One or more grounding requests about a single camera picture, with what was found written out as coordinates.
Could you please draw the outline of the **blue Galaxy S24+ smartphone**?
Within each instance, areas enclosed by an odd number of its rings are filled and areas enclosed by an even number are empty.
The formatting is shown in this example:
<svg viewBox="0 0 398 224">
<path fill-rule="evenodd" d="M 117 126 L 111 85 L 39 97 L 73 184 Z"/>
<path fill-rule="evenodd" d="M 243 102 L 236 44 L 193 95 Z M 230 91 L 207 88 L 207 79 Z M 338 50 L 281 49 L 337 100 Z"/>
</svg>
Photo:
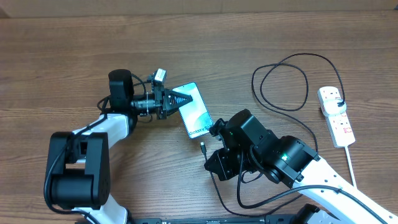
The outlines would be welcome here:
<svg viewBox="0 0 398 224">
<path fill-rule="evenodd" d="M 190 95 L 193 101 L 179 108 L 183 123 L 190 139 L 209 133 L 213 120 L 195 82 L 187 83 L 173 89 L 178 93 Z"/>
</svg>

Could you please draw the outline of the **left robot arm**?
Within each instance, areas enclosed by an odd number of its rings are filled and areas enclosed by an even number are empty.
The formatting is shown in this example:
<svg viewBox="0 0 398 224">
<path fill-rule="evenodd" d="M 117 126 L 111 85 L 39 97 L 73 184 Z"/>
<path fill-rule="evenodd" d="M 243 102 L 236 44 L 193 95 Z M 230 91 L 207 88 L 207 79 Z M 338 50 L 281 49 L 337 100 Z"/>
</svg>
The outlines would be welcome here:
<svg viewBox="0 0 398 224">
<path fill-rule="evenodd" d="M 190 102 L 190 95 L 164 87 L 167 72 L 156 70 L 151 91 L 134 92 L 138 77 L 126 69 L 109 73 L 109 96 L 100 100 L 99 118 L 50 137 L 44 181 L 48 208 L 62 215 L 82 215 L 88 223 L 133 223 L 130 211 L 111 196 L 109 150 L 133 132 L 139 117 L 166 119 Z"/>
</svg>

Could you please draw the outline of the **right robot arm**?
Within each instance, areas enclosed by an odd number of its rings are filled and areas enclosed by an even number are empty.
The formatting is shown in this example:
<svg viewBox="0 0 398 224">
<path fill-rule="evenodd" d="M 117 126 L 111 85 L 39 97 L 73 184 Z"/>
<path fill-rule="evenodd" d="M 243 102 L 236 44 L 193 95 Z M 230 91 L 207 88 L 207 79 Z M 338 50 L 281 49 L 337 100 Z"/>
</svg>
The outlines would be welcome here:
<svg viewBox="0 0 398 224">
<path fill-rule="evenodd" d="M 259 172 L 288 190 L 241 208 L 254 209 L 298 192 L 331 212 L 343 223 L 397 223 L 397 216 L 342 178 L 317 151 L 293 136 L 278 138 L 247 109 L 229 121 L 219 119 L 210 129 L 223 148 L 205 162 L 221 181 Z"/>
</svg>

